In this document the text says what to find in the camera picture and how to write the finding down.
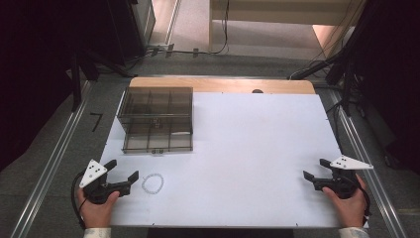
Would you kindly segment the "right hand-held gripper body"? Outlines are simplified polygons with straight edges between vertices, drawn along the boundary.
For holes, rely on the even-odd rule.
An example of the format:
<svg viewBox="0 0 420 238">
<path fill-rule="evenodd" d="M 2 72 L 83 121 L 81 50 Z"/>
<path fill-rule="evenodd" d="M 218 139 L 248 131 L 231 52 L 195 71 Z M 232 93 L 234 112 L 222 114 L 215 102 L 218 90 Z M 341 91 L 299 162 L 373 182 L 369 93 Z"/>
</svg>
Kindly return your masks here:
<svg viewBox="0 0 420 238">
<path fill-rule="evenodd" d="M 341 199 L 347 199 L 352 197 L 360 186 L 356 171 L 372 169 L 373 165 L 371 164 L 342 155 L 331 162 L 331 168 L 329 169 L 332 172 L 331 178 L 315 178 L 312 183 L 316 190 L 328 187 Z"/>
</svg>

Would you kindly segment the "aluminium floor rail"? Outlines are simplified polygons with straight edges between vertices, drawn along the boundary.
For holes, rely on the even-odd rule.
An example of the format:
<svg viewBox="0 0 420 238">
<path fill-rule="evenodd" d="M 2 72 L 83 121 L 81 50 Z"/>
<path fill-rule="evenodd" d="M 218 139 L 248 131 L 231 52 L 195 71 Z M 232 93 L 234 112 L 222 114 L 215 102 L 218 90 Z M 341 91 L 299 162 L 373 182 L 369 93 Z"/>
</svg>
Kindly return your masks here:
<svg viewBox="0 0 420 238">
<path fill-rule="evenodd" d="M 378 166 L 373 160 L 371 149 L 364 144 L 361 130 L 355 124 L 355 116 L 348 116 L 344 111 L 340 104 L 342 97 L 338 91 L 329 89 L 327 95 L 331 100 L 333 130 L 341 152 L 354 156 L 362 162 L 374 164 L 372 171 L 362 171 L 371 201 L 369 231 L 376 228 L 376 224 L 380 224 L 388 238 L 409 238 L 409 233 L 391 201 L 385 184 L 380 179 Z"/>
<path fill-rule="evenodd" d="M 31 191 L 19 219 L 14 227 L 10 238 L 26 238 L 31 226 L 40 210 L 40 207 L 47 195 L 53 178 L 61 163 L 66 148 L 72 138 L 75 128 L 81 118 L 88 101 L 89 94 L 95 83 L 93 81 L 85 81 L 81 90 L 81 102 L 74 112 L 71 112 L 57 143 L 47 161 L 47 164 L 41 173 L 35 187 Z"/>
</svg>

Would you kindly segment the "smoky transparent compartment box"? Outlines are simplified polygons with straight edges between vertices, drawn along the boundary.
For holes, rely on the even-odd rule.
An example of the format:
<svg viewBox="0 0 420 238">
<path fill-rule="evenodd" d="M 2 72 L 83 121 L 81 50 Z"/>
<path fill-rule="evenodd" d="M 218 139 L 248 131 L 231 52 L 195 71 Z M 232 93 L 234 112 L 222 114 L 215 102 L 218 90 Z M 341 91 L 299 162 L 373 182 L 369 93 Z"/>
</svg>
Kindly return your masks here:
<svg viewBox="0 0 420 238">
<path fill-rule="evenodd" d="M 128 87 L 117 118 L 125 154 L 193 150 L 192 87 Z"/>
</svg>

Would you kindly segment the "person's right hand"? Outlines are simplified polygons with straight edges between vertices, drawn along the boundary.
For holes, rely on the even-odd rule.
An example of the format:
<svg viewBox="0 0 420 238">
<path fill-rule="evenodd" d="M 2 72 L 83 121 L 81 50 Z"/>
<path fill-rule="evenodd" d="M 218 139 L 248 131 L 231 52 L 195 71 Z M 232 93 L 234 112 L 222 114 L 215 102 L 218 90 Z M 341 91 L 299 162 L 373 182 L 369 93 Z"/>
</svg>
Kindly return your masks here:
<svg viewBox="0 0 420 238">
<path fill-rule="evenodd" d="M 367 202 L 364 193 L 358 188 L 352 197 L 341 199 L 328 187 L 322 188 L 323 193 L 333 203 L 343 228 L 364 227 L 365 209 Z"/>
</svg>

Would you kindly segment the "white table sheet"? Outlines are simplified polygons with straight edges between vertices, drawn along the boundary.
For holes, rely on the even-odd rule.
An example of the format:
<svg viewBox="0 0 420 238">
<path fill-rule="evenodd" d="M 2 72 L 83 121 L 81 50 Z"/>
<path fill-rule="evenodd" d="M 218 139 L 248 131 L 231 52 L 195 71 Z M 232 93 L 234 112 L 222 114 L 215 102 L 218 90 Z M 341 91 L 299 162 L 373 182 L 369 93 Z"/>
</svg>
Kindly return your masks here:
<svg viewBox="0 0 420 238">
<path fill-rule="evenodd" d="M 320 159 L 341 155 L 316 94 L 197 93 L 193 150 L 122 151 L 115 121 L 101 161 L 116 160 L 110 182 L 138 171 L 113 211 L 117 226 L 329 228 L 331 202 L 303 172 L 327 178 Z"/>
</svg>

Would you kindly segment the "person's left hand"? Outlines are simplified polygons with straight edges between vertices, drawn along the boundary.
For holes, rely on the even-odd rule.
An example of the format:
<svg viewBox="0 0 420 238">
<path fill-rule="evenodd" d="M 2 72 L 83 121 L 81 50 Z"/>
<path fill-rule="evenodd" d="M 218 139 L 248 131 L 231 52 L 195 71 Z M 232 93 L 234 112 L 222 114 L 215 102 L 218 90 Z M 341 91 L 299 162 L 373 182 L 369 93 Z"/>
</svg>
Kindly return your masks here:
<svg viewBox="0 0 420 238">
<path fill-rule="evenodd" d="M 114 204 L 119 198 L 119 191 L 112 192 L 105 203 L 91 203 L 85 196 L 83 189 L 77 191 L 77 198 L 82 205 L 79 208 L 80 215 L 87 228 L 109 228 Z"/>
</svg>

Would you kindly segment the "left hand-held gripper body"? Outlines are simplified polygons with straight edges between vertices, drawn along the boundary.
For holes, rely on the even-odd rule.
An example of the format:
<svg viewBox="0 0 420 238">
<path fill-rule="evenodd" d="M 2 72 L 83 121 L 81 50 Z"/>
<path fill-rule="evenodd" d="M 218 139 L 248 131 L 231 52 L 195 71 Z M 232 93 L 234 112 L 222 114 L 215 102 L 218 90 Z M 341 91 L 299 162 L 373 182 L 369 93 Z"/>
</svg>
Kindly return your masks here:
<svg viewBox="0 0 420 238">
<path fill-rule="evenodd" d="M 107 181 L 108 172 L 104 166 L 91 160 L 83 174 L 79 187 L 83 189 L 85 197 L 94 204 L 103 204 L 108 196 L 119 191 L 119 196 L 130 194 L 130 183 L 126 181 L 110 183 Z"/>
</svg>

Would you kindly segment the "dark cabinet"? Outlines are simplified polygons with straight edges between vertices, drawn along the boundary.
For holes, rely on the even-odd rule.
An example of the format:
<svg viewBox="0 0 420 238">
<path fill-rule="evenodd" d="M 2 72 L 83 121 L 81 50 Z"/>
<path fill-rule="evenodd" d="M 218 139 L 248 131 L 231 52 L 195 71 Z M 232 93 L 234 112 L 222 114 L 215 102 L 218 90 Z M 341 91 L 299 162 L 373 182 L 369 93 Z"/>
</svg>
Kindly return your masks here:
<svg viewBox="0 0 420 238">
<path fill-rule="evenodd" d="M 116 63 L 146 54 L 156 16 L 152 0 L 107 0 L 116 33 Z"/>
</svg>

